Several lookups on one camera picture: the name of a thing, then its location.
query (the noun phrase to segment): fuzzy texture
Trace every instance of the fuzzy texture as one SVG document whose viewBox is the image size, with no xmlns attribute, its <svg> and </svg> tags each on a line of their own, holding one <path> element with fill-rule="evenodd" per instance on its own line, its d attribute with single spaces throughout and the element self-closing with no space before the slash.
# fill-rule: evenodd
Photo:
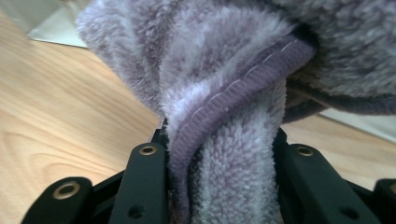
<svg viewBox="0 0 396 224">
<path fill-rule="evenodd" d="M 394 8 L 369 0 L 96 0 L 78 32 L 168 118 L 174 222 L 277 223 L 271 148 L 284 112 L 283 122 L 327 107 L 396 114 Z M 317 41 L 296 30 L 298 21 L 318 37 L 305 67 Z"/>
<path fill-rule="evenodd" d="M 291 76 L 330 95 L 396 94 L 396 2 L 272 0 L 318 35 L 318 55 Z"/>
<path fill-rule="evenodd" d="M 206 138 L 190 168 L 192 223 L 277 223 L 268 143 L 282 119 L 285 99 L 278 96 L 284 94 L 284 81 L 276 83 Z"/>
</svg>

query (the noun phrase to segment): gray fleece fabric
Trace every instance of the gray fleece fabric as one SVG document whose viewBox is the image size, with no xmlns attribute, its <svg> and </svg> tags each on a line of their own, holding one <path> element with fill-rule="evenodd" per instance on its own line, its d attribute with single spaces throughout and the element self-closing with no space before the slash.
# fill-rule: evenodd
<svg viewBox="0 0 396 224">
<path fill-rule="evenodd" d="M 396 6 L 374 2 L 86 8 L 81 38 L 168 119 L 174 223 L 278 223 L 272 143 L 282 121 L 327 107 L 396 114 Z"/>
</svg>

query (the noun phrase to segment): stitching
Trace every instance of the stitching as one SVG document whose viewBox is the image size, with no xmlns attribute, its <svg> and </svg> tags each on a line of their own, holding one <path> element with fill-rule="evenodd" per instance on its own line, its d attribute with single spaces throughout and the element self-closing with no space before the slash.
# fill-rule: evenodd
<svg viewBox="0 0 396 224">
<path fill-rule="evenodd" d="M 288 47 L 290 47 L 292 44 L 294 44 L 294 43 L 296 43 L 296 42 L 297 42 L 297 39 L 295 39 L 295 40 L 293 40 L 293 41 L 290 41 L 283 49 L 281 49 L 281 50 L 279 50 L 279 51 L 276 51 L 276 52 L 274 52 L 274 53 L 268 55 L 261 63 L 267 62 L 267 61 L 268 61 L 269 59 L 271 59 L 275 54 L 277 54 L 277 53 L 279 53 L 279 52 L 283 52 L 285 49 L 287 49 Z M 251 75 L 251 72 L 252 72 L 257 66 L 259 66 L 259 64 L 261 64 L 261 63 L 258 63 L 258 64 L 256 64 L 255 66 L 253 66 L 252 68 L 250 68 L 250 69 L 247 71 L 247 73 L 246 73 L 243 77 L 240 77 L 240 78 L 238 78 L 236 81 L 232 82 L 232 83 L 227 87 L 227 89 L 225 89 L 225 91 L 219 92 L 218 94 L 216 94 L 216 95 L 214 95 L 212 98 L 210 98 L 210 100 L 209 100 L 208 102 L 206 102 L 204 105 L 200 106 L 200 107 L 192 114 L 191 118 L 179 129 L 179 132 L 177 133 L 177 135 L 179 135 L 180 132 L 183 132 L 183 131 L 184 131 L 184 129 L 186 128 L 186 126 L 187 126 L 193 119 L 195 119 L 195 117 L 196 117 L 196 115 L 198 114 L 199 111 L 201 111 L 202 109 L 204 109 L 204 107 L 205 107 L 206 105 L 209 105 L 215 98 L 217 98 L 217 97 L 223 95 L 225 92 L 227 92 L 228 89 L 230 89 L 233 85 L 235 85 L 235 83 L 241 81 L 241 79 L 248 78 L 248 76 Z"/>
</svg>

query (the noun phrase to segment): metal grommet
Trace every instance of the metal grommet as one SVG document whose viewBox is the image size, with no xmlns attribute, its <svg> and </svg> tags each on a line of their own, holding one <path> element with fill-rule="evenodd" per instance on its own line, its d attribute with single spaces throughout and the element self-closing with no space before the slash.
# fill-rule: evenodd
<svg viewBox="0 0 396 224">
<path fill-rule="evenodd" d="M 298 154 L 302 156 L 312 156 L 314 155 L 314 151 L 306 147 L 297 147 Z"/>
<path fill-rule="evenodd" d="M 396 184 L 390 185 L 390 190 L 396 194 Z"/>
<path fill-rule="evenodd" d="M 149 156 L 154 154 L 157 151 L 156 147 L 143 147 L 139 150 L 139 153 L 143 156 Z"/>
<path fill-rule="evenodd" d="M 69 181 L 63 183 L 55 191 L 53 191 L 52 197 L 57 200 L 63 200 L 75 195 L 80 188 L 80 184 L 76 181 Z"/>
</svg>

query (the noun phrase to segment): wood grain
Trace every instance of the wood grain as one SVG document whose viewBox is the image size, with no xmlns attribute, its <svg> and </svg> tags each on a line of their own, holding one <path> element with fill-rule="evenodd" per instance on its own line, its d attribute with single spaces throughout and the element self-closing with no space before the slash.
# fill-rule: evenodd
<svg viewBox="0 0 396 224">
<path fill-rule="evenodd" d="M 93 184 L 122 170 L 159 120 L 86 49 L 28 40 L 0 12 L 0 223 L 20 222 L 67 176 Z M 396 177 L 396 146 L 322 117 L 284 125 L 366 188 Z"/>
</svg>

